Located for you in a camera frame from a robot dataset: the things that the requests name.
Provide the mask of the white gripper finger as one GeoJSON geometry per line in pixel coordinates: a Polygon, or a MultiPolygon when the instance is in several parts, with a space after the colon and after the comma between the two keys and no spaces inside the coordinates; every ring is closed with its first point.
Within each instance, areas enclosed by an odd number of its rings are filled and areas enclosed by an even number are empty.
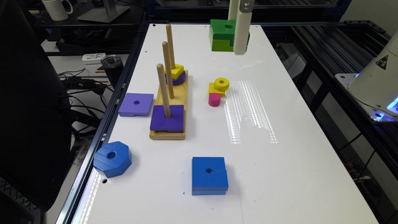
{"type": "Polygon", "coordinates": [[[229,0],[228,20],[236,20],[239,0],[229,0]]]}
{"type": "Polygon", "coordinates": [[[235,55],[246,53],[253,7],[254,0],[239,0],[233,43],[235,55]]]}

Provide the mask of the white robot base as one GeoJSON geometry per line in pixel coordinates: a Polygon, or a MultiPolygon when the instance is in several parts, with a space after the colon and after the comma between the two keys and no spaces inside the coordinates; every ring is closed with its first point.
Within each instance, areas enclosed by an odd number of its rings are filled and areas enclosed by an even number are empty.
{"type": "Polygon", "coordinates": [[[375,122],[397,121],[397,34],[359,73],[337,73],[340,85],[375,122]]]}

